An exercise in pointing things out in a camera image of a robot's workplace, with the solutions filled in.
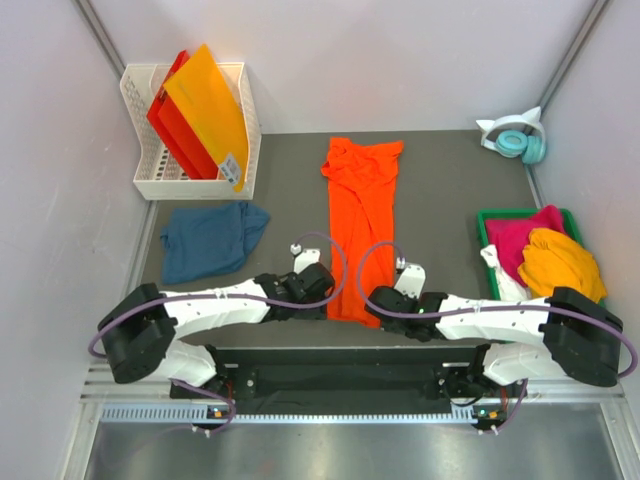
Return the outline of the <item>orange t shirt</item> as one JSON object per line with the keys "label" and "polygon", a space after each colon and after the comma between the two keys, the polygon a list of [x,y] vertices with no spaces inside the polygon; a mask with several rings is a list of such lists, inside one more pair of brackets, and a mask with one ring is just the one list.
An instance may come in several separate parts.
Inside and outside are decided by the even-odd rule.
{"label": "orange t shirt", "polygon": [[395,237],[396,179],[403,149],[401,141],[369,146],[342,137],[329,141],[321,173],[328,181],[330,236],[339,245],[331,250],[331,273],[336,281],[347,278],[342,292],[327,307],[332,320],[380,327],[380,321],[365,311],[356,282],[361,282],[367,294],[377,286],[392,284],[393,249],[376,248],[361,274],[357,269],[369,248]]}

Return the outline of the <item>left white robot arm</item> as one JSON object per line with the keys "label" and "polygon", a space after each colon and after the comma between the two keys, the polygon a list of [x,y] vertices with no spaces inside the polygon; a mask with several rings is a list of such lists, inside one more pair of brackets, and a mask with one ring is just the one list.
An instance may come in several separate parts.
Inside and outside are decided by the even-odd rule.
{"label": "left white robot arm", "polygon": [[316,262],[300,272],[261,274],[242,283],[190,294],[137,287],[98,324],[98,341],[117,384],[166,378],[180,390],[205,396],[227,389],[228,374],[211,345],[184,338],[237,325],[284,321],[304,310],[322,314],[335,280]]}

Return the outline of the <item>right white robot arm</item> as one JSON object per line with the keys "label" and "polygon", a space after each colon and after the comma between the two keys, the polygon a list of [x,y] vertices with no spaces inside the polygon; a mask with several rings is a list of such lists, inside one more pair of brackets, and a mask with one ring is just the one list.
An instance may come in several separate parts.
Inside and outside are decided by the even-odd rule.
{"label": "right white robot arm", "polygon": [[412,298],[380,286],[365,309],[382,329],[421,342],[480,341],[466,380],[481,396],[531,378],[568,377],[605,388],[619,380],[622,321],[569,287],[549,297],[499,301],[442,292]]}

